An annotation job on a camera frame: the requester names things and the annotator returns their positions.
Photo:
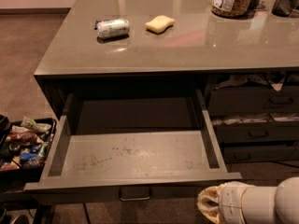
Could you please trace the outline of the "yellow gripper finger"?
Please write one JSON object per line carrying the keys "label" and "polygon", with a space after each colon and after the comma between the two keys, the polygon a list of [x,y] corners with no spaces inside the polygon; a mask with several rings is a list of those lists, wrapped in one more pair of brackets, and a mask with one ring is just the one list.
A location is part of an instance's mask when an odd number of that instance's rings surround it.
{"label": "yellow gripper finger", "polygon": [[208,203],[198,203],[199,211],[214,224],[222,224],[218,206],[210,206]]}
{"label": "yellow gripper finger", "polygon": [[211,186],[203,189],[197,197],[199,203],[218,203],[220,201],[220,187]]}

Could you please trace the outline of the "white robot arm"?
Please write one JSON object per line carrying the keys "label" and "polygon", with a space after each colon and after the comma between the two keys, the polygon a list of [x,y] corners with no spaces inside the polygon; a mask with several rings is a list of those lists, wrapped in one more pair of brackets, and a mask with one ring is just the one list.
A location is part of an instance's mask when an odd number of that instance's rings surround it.
{"label": "white robot arm", "polygon": [[277,187],[232,181],[202,190],[198,210],[213,224],[299,224],[299,177]]}

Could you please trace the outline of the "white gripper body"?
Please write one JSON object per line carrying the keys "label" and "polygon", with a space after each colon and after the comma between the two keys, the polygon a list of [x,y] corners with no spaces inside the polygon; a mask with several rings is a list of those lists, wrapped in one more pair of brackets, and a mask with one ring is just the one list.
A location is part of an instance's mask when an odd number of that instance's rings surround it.
{"label": "white gripper body", "polygon": [[242,182],[233,181],[219,187],[219,214],[224,224],[247,224],[243,214],[243,197],[252,188]]}

